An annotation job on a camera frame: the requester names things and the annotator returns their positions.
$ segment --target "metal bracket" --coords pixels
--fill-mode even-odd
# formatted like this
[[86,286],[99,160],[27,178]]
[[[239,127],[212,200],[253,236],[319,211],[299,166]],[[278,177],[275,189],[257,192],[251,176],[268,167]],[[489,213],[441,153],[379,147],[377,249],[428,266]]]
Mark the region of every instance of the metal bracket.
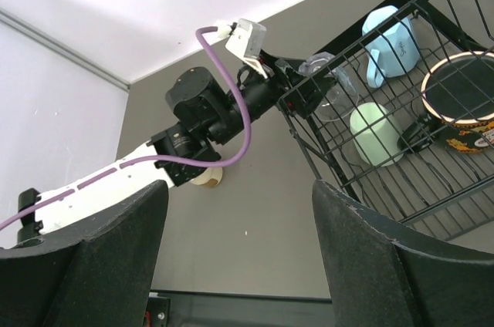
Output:
[[143,327],[167,327],[171,300],[162,297],[150,297],[147,300]]

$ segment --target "wire rack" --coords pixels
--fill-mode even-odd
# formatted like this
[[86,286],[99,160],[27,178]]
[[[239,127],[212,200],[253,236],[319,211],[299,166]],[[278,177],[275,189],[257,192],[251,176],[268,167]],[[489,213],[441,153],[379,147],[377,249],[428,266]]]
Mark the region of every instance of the wire rack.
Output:
[[[361,36],[363,17],[329,43],[321,51],[331,52],[336,57],[290,89],[280,99],[279,108],[318,179],[336,182],[352,198],[417,231],[449,240],[494,219],[492,140],[468,129],[464,132],[477,133],[484,139],[487,148],[482,152],[459,153],[438,143],[440,133],[452,128],[452,124],[474,118],[475,112],[482,107],[494,106],[494,69],[484,72],[485,75],[492,70],[492,85],[488,89],[479,88],[482,96],[474,106],[472,102],[465,103],[455,98],[462,108],[461,115],[454,120],[440,116],[441,126],[436,129],[420,126],[420,137],[416,140],[405,141],[400,137],[402,150],[394,154],[388,152],[388,158],[382,163],[372,166],[364,162],[357,151],[357,136],[368,130],[379,139],[374,125],[382,120],[391,120],[391,116],[402,130],[417,123],[419,116],[425,113],[425,93],[429,90],[429,86],[421,89],[422,81],[443,59],[449,62],[453,72],[476,84],[465,70],[466,65],[456,65],[451,58],[455,54],[471,52],[472,62],[484,63],[484,57],[494,50],[494,37],[489,29],[494,27],[494,5],[492,0],[386,0],[380,6],[385,5],[400,9],[365,36]],[[420,53],[418,64],[403,76],[386,79],[381,88],[370,88],[366,80],[370,53],[366,46],[389,28],[403,23],[405,18],[411,20],[414,28],[413,43]],[[387,43],[400,61],[389,40]],[[307,92],[302,89],[311,88],[326,96],[320,88],[321,76],[338,66],[343,67],[357,85],[358,103],[352,101],[345,91],[349,100],[354,102],[354,113],[358,112],[358,105],[369,102],[378,103],[388,111],[358,133],[352,133],[350,116],[340,115],[337,121],[328,123],[323,122],[317,113],[301,117],[303,113],[293,108],[294,104],[309,102]],[[447,81],[446,76],[431,86],[447,89]],[[417,151],[417,146],[426,141],[431,144]],[[385,166],[398,157],[401,157],[399,161]]]

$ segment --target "mug handle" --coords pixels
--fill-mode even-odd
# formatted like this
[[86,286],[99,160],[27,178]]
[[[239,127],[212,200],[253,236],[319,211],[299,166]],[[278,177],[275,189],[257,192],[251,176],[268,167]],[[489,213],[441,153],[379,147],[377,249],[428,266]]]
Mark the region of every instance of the mug handle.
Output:
[[381,53],[378,49],[372,49],[370,53],[369,66],[367,67],[367,84],[369,84],[370,88],[379,88],[383,85],[384,82],[383,75],[386,75],[384,73],[384,70],[379,71],[376,66],[376,63],[379,60],[379,55]]
[[419,144],[413,143],[412,140],[415,138],[418,138],[419,140],[425,138],[427,136],[427,134],[425,133],[427,129],[429,129],[430,131],[436,130],[438,127],[438,124],[435,122],[436,120],[437,119],[433,118],[429,113],[420,115],[418,119],[415,120],[415,122],[411,124],[403,132],[403,134],[401,134],[401,137],[398,140],[398,147],[400,148],[400,150],[406,150],[405,153],[417,153],[432,145],[435,142],[437,136],[429,136]]

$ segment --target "black metal frame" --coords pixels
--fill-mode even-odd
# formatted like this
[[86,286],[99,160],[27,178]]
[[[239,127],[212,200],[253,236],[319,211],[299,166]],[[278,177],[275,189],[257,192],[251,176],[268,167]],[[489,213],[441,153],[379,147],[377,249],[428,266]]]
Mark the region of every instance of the black metal frame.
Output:
[[[150,298],[169,304],[166,320],[157,327],[184,325],[265,327],[333,327],[336,325],[331,299],[233,295],[207,292],[159,291]],[[162,308],[150,308],[156,315]]]
[[[394,5],[399,8],[399,11],[365,36],[361,35],[361,28],[366,18],[363,17],[347,31],[324,46],[320,52],[330,52],[335,54],[336,57],[317,73],[328,72],[338,66],[345,66],[345,69],[350,69],[353,74],[358,76],[362,85],[365,85],[364,80],[359,75],[361,56],[368,53],[365,46],[393,25],[402,22],[406,17],[426,25],[430,30],[429,35],[438,44],[434,48],[422,49],[414,40],[415,45],[421,48],[422,51],[418,70],[413,71],[420,71],[421,77],[431,71],[429,64],[432,65],[434,62],[449,57],[452,52],[481,51],[482,54],[476,56],[475,60],[477,60],[487,52],[494,50],[494,46],[486,48],[486,46],[477,42],[463,30],[462,22],[458,18],[452,0],[442,1],[447,8],[446,14],[438,9],[431,0],[385,0],[378,7]],[[486,31],[489,44],[494,44],[494,37],[489,31],[479,0],[472,0],[472,3],[477,8],[477,13]],[[462,73],[462,68],[457,68],[457,71]],[[410,171],[405,172],[400,163],[392,165],[395,169],[393,174],[388,174],[388,168],[379,167],[395,158],[396,154],[389,156],[387,161],[377,167],[367,166],[363,168],[357,166],[351,163],[345,157],[345,153],[342,152],[342,148],[353,144],[354,141],[354,137],[350,134],[348,123],[343,118],[338,123],[324,123],[316,115],[302,120],[289,107],[290,105],[304,102],[303,92],[300,91],[303,87],[312,86],[320,91],[314,78],[315,76],[309,76],[299,85],[289,89],[280,99],[278,107],[284,114],[292,135],[301,147],[317,179],[321,179],[322,175],[316,166],[313,156],[326,163],[333,172],[334,177],[339,181],[340,186],[353,199],[361,201],[401,223],[409,224],[419,231],[442,239],[457,237],[488,221],[494,220],[494,200],[490,198],[492,195],[486,192],[486,189],[491,184],[494,184],[494,146],[487,139],[485,141],[491,146],[491,150],[477,155],[482,155],[482,157],[446,150],[438,151],[435,147],[429,147],[423,153],[426,158],[421,156],[422,153],[407,155],[406,161],[404,159],[405,164],[407,164],[406,168],[413,170],[414,174],[419,177],[421,177],[421,169],[426,169],[439,182],[442,192],[436,192],[436,189],[431,187],[430,182],[424,177],[420,181],[413,181]],[[406,113],[407,117],[415,118],[417,113],[414,107],[417,102],[421,102],[423,97],[423,94],[418,89],[420,83],[416,83],[408,74],[398,80],[393,80],[393,82],[390,82],[386,89],[384,87],[369,89],[364,86],[364,93],[367,93],[364,98],[367,102],[377,102],[391,109],[389,114],[385,116],[386,118],[396,112]],[[400,93],[394,91],[393,84],[398,84],[401,87]],[[383,99],[383,97],[386,97],[384,103],[382,101],[379,102],[379,98]],[[487,103],[494,103],[491,96],[486,94],[486,97],[488,98]],[[471,116],[473,111],[465,109],[465,114],[462,117]],[[435,137],[435,134],[440,130],[441,128],[433,133],[424,130],[425,137],[421,141],[416,141],[413,145],[407,143],[407,147],[411,150],[412,147],[417,146],[420,142]],[[451,173],[451,169],[457,169],[460,174],[468,178],[468,182],[462,183],[456,173]],[[387,185],[384,182],[385,180],[391,180],[391,186]],[[376,184],[381,184],[384,188],[384,197],[375,189]],[[426,194],[418,191],[416,187],[420,186],[424,186]],[[468,225],[461,223],[458,219],[459,215],[466,218]],[[432,230],[431,221],[438,224],[441,229]]]

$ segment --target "black wire basket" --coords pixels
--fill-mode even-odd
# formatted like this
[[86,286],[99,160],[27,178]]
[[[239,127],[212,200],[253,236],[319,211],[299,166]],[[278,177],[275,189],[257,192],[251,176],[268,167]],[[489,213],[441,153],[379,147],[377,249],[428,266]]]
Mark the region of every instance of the black wire basket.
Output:
[[[378,8],[399,8],[388,19],[362,35],[366,15],[321,49],[335,57],[279,101],[316,178],[444,240],[493,220],[493,2],[386,0]],[[402,31],[398,40],[390,35],[396,28]],[[376,43],[384,59],[372,52]],[[418,57],[412,69],[404,52]],[[402,75],[388,76],[392,63]],[[384,78],[378,88],[367,80],[373,66],[370,80]],[[356,99],[340,87],[351,110],[334,107],[321,89],[322,77],[341,82],[336,69],[357,89]],[[317,110],[300,112],[314,93],[324,97],[321,105],[332,108],[335,120],[323,120]]]

